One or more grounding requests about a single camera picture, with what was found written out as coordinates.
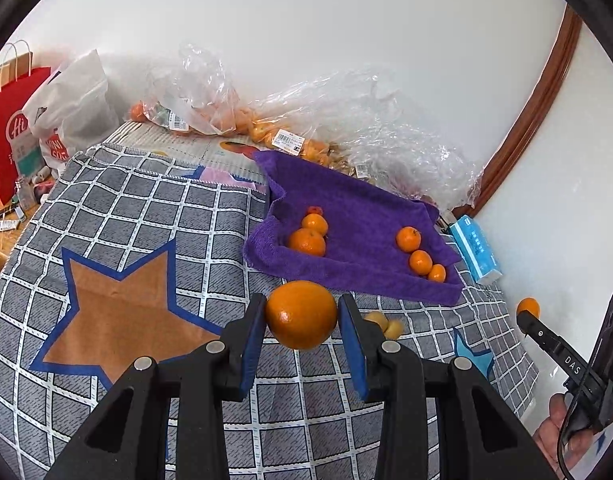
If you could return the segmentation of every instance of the hand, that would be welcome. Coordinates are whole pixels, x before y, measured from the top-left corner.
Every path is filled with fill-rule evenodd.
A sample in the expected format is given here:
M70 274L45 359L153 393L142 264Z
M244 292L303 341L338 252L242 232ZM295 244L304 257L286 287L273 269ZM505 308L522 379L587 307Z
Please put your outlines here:
M557 463L557 439L560 434L561 425L566 417L566 403L564 403L564 395L555 394L549 401L549 418L547 418L533 436L533 440L542 450L544 456L548 460L553 470L557 473L560 479L564 478ZM564 462L568 469L575 467L576 463L589 450L593 442L593 431L582 430L578 431L571 438L567 451L564 452Z

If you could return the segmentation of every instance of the red logo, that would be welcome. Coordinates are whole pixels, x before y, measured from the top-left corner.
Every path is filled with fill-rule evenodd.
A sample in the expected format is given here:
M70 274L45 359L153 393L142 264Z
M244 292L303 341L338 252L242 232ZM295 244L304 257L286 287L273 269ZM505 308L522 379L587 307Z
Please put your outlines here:
M64 162L68 160L68 151L58 134L51 135L45 142L53 158Z
M29 129L29 121L22 112L14 113L6 123L6 134L11 142L15 137Z

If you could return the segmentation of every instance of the blue gripper pad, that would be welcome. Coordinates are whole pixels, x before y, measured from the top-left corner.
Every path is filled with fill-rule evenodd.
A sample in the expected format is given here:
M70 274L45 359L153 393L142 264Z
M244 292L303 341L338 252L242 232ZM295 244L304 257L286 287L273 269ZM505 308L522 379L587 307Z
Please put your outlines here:
M347 362L350 368L350 377L353 381L353 387L358 393L360 399L366 400L368 396L368 383L366 381L366 356L362 352L353 323L352 315L345 300L345 295L342 295L337 302L337 320L339 322L339 332L342 335L342 343L344 352L347 357Z
M245 397L253 387L255 372L258 369L262 342L266 332L266 320L264 317L264 304L260 305L251 324L246 346L242 353L242 378L240 381L240 392Z

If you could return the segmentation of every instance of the small clear bottle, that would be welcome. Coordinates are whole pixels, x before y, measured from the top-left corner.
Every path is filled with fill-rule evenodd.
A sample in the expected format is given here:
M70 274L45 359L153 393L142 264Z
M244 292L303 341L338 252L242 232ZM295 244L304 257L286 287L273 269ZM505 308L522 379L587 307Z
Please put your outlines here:
M35 206L35 197L33 196L33 188L31 185L24 179L24 177L20 177L15 181L15 192L18 195L18 200L20 202L20 207L23 211L28 211L29 209Z

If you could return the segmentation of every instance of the brown star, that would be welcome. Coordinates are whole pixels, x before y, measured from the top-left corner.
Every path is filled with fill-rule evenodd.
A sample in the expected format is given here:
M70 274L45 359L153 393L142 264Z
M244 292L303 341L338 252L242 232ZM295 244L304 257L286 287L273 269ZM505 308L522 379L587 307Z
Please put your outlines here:
M70 260L79 311L42 362L97 365L114 383L140 356L160 362L218 339L168 309L167 259L164 251L119 281Z

